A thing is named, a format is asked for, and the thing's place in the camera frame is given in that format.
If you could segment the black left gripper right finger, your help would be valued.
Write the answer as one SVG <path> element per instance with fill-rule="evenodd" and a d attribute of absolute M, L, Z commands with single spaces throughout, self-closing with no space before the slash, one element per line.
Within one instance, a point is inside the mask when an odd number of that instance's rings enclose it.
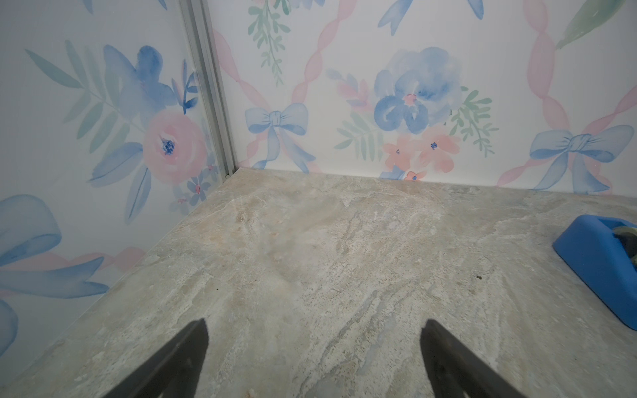
<path fill-rule="evenodd" d="M 436 397 L 523 395 L 434 319 L 421 330 L 420 347 Z"/>

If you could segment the blue tape dispenser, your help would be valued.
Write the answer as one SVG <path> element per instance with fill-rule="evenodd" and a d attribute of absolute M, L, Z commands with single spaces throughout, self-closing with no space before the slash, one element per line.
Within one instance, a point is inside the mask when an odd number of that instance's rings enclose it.
<path fill-rule="evenodd" d="M 552 247 L 589 289 L 628 328 L 636 329 L 636 268 L 620 240 L 618 227 L 634 223 L 581 215 Z"/>

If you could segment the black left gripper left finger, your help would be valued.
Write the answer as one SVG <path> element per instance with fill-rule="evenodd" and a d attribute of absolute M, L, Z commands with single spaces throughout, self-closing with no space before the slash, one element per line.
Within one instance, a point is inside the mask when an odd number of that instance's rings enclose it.
<path fill-rule="evenodd" d="M 107 397 L 194 397 L 209 344 L 206 321 L 192 321 Z"/>

